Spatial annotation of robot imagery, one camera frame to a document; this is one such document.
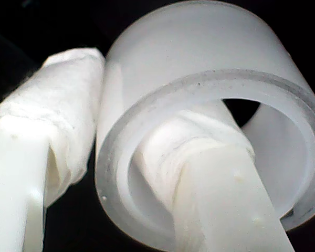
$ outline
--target white plastic bar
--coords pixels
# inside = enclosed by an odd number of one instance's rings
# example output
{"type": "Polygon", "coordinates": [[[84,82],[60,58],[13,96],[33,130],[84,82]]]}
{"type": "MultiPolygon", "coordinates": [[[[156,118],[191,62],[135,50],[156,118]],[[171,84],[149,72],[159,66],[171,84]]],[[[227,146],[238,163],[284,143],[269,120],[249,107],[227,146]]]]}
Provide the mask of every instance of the white plastic bar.
{"type": "Polygon", "coordinates": [[[0,252],[42,251],[48,152],[41,123],[0,119],[0,252]]]}
{"type": "Polygon", "coordinates": [[[190,156],[183,167],[175,204],[174,218],[185,217],[175,223],[176,235],[184,234],[177,244],[204,237],[210,252],[294,251],[244,148],[227,145],[190,156]],[[192,206],[187,203],[190,195],[192,206]]]}

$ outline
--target white fabric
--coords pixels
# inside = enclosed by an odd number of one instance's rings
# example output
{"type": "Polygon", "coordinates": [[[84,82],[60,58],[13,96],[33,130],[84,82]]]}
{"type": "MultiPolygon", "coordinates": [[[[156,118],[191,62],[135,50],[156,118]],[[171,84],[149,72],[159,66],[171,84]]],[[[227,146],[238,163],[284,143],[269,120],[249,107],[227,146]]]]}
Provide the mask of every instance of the white fabric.
{"type": "Polygon", "coordinates": [[[225,145],[245,148],[251,143],[221,101],[180,111],[149,133],[138,146],[134,160],[155,196],[173,210],[175,190],[187,158],[225,145]]]}
{"type": "Polygon", "coordinates": [[[87,170],[96,132],[104,58],[94,48],[64,51],[43,66],[0,104],[4,116],[40,120],[49,130],[50,155],[45,206],[52,204],[87,170]]]}

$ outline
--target translucent plastic tube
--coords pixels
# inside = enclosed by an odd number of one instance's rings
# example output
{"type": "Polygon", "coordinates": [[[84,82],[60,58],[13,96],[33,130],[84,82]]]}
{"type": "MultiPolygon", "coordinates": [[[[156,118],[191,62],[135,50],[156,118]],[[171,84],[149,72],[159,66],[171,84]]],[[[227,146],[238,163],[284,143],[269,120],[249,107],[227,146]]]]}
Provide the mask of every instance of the translucent plastic tube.
{"type": "Polygon", "coordinates": [[[107,55],[97,132],[96,186],[125,233],[174,250],[171,214],[133,154],[181,110],[228,98],[261,103],[243,133],[285,230],[315,214],[315,95],[273,31],[215,1],[161,8],[130,26],[107,55]]]}

